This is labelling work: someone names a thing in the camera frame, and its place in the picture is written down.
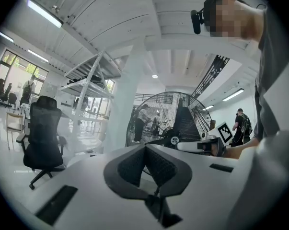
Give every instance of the white ceiling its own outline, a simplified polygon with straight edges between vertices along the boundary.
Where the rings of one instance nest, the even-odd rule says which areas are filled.
[[[139,36],[146,36],[145,74],[157,74],[165,86],[196,87],[216,54],[234,58],[246,69],[257,64],[244,51],[249,42],[211,38],[205,30],[201,35],[193,33],[190,11],[202,9],[205,0],[36,1],[49,11],[53,5],[59,7],[56,16],[64,21],[62,28],[21,0],[7,17],[5,32],[20,45],[34,47],[62,71],[103,49],[123,62]],[[265,3],[245,1],[254,7]]]

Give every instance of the chair headrest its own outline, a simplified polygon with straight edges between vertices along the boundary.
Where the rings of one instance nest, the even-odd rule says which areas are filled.
[[[40,96],[39,99],[37,100],[37,105],[43,108],[57,108],[57,101],[53,98],[50,98],[48,96]]]

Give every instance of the white pillar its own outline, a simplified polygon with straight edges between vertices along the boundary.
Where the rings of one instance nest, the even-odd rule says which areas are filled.
[[[125,147],[126,130],[139,79],[143,74],[145,54],[144,37],[141,37],[133,45],[122,76],[116,81],[117,90],[110,111],[104,153]]]

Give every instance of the forearm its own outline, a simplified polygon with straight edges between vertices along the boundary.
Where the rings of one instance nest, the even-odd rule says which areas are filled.
[[[254,137],[249,142],[243,145],[226,149],[223,157],[231,158],[231,159],[239,159],[240,154],[242,153],[243,149],[249,148],[249,147],[256,147],[258,144],[259,144],[259,140],[256,137]]]

